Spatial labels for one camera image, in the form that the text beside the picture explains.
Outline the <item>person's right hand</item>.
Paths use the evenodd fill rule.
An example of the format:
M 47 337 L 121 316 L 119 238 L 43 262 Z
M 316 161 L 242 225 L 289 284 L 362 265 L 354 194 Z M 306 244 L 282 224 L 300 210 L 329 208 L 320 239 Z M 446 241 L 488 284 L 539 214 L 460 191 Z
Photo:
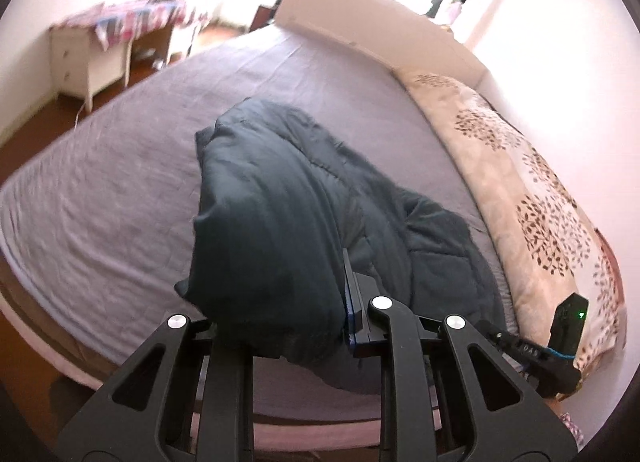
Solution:
M 544 403 L 560 418 L 565 412 L 563 404 L 556 397 L 544 397 Z

